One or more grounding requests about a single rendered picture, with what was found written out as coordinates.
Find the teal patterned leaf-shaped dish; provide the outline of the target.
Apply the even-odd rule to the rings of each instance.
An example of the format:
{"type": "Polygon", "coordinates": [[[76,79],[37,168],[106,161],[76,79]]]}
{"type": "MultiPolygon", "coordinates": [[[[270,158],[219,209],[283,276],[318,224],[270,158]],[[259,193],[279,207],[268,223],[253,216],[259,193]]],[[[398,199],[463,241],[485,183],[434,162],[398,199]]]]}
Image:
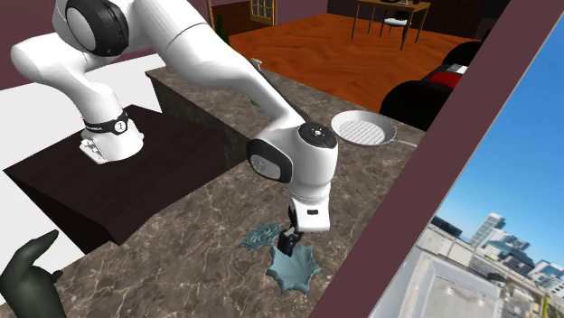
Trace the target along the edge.
{"type": "Polygon", "coordinates": [[[279,236],[280,223],[263,224],[256,229],[248,232],[239,244],[240,248],[246,248],[249,253],[253,251],[268,247],[273,244],[273,241],[279,236]]]}

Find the light blue leaf-shaped dish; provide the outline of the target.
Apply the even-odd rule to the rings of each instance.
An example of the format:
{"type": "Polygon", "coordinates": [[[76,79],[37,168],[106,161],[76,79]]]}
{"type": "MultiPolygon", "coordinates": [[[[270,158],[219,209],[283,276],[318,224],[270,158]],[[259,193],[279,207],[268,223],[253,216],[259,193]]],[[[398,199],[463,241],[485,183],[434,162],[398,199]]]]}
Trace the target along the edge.
{"type": "Polygon", "coordinates": [[[280,292],[297,290],[307,294],[312,277],[321,271],[315,262],[313,247],[296,245],[293,254],[288,256],[272,246],[270,255],[272,260],[266,275],[277,282],[280,292]]]}

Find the white grill pan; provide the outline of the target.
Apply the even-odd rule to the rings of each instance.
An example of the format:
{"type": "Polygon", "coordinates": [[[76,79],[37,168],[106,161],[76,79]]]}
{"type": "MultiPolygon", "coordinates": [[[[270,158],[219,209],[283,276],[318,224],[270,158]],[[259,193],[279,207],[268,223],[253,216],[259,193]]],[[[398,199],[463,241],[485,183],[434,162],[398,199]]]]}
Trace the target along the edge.
{"type": "Polygon", "coordinates": [[[385,116],[367,110],[340,112],[332,118],[331,128],[351,145],[375,147],[395,142],[417,147],[416,144],[397,139],[396,127],[385,116]]]}

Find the dark robot stand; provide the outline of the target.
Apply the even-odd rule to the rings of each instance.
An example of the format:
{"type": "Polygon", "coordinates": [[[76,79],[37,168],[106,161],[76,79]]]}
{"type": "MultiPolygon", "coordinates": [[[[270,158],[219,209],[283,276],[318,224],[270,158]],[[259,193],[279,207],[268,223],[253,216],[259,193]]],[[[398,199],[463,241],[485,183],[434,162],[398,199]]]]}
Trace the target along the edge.
{"type": "Polygon", "coordinates": [[[5,169],[83,253],[123,244],[155,213],[245,159],[247,139],[220,122],[196,124],[137,106],[144,133],[133,156],[96,164],[75,133],[5,169]]]}

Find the black sofa with red cushion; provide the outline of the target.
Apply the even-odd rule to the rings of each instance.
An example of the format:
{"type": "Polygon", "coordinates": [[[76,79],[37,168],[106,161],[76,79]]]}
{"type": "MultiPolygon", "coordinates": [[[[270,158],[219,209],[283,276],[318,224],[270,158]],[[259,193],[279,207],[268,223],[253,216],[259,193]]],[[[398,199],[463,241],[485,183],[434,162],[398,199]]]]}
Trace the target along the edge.
{"type": "Polygon", "coordinates": [[[379,112],[427,131],[482,45],[482,41],[458,44],[427,76],[392,89],[381,102],[379,112]]]}

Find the large window with city view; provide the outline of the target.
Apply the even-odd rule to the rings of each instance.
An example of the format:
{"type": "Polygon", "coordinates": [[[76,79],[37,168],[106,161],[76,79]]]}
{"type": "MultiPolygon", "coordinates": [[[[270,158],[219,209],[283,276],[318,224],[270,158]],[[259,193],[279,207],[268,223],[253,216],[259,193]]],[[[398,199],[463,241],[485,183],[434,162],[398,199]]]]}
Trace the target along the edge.
{"type": "MultiPolygon", "coordinates": [[[[467,228],[489,212],[534,251],[564,257],[564,14],[488,128],[437,212],[467,228]]],[[[501,318],[492,246],[470,248],[427,226],[369,318],[501,318]]]]}

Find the wooden framed window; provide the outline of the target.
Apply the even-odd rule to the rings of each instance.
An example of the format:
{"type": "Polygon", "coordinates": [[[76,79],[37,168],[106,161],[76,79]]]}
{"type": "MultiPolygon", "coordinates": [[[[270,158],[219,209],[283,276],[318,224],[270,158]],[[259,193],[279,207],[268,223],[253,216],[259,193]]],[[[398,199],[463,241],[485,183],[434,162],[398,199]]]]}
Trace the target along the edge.
{"type": "Polygon", "coordinates": [[[277,21],[277,0],[249,0],[250,20],[266,25],[277,21]]]}

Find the dark chair with white seat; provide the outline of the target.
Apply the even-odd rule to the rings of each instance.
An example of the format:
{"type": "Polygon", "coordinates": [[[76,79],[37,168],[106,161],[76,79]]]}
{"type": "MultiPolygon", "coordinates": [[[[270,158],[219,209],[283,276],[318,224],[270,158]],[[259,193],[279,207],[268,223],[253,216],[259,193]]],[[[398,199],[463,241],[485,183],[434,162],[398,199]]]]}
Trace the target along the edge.
{"type": "Polygon", "coordinates": [[[403,11],[395,11],[390,17],[384,17],[382,20],[382,27],[384,25],[388,25],[389,31],[391,31],[391,29],[393,27],[402,27],[404,28],[406,25],[411,25],[411,23],[408,23],[408,19],[409,19],[409,13],[408,12],[403,12],[403,11]]]}

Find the wooden table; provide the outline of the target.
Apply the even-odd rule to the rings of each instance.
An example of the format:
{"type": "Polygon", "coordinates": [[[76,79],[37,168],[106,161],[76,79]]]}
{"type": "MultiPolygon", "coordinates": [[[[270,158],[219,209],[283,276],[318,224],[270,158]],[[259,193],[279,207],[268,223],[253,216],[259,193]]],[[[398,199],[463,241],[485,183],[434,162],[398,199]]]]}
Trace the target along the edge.
{"type": "Polygon", "coordinates": [[[355,0],[356,11],[355,11],[353,25],[352,25],[352,35],[351,35],[352,39],[354,38],[354,32],[355,32],[355,28],[356,28],[358,14],[359,14],[360,7],[362,5],[368,5],[369,7],[372,8],[371,19],[369,21],[369,29],[371,29],[371,23],[372,23],[372,20],[373,20],[375,9],[377,7],[384,8],[385,10],[394,10],[394,11],[397,11],[397,12],[405,12],[405,13],[408,14],[408,20],[406,22],[406,25],[403,27],[403,32],[402,32],[402,37],[401,37],[401,45],[400,45],[401,51],[404,48],[404,44],[405,44],[405,41],[406,41],[406,38],[407,38],[407,35],[408,35],[408,32],[409,32],[409,27],[410,27],[412,20],[413,20],[414,13],[420,12],[420,11],[423,12],[423,17],[422,17],[421,23],[418,27],[418,33],[417,33],[416,40],[415,40],[415,42],[418,42],[419,35],[420,35],[421,30],[423,28],[423,25],[425,23],[425,20],[426,20],[427,14],[428,14],[428,10],[429,10],[429,7],[430,7],[430,3],[428,3],[428,2],[419,2],[417,4],[414,4],[413,2],[407,1],[405,4],[403,4],[402,0],[399,0],[397,3],[387,3],[383,0],[355,0]]]}

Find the dark green figure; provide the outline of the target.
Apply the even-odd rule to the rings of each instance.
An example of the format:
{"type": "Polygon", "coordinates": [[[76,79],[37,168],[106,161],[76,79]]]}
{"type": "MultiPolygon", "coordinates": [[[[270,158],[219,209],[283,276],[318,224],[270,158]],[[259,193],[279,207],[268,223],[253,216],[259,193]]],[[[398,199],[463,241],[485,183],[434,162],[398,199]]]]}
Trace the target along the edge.
{"type": "Polygon", "coordinates": [[[34,265],[58,236],[59,231],[53,229],[29,240],[14,252],[0,274],[0,294],[16,318],[67,318],[55,287],[63,271],[49,272],[34,265]]]}

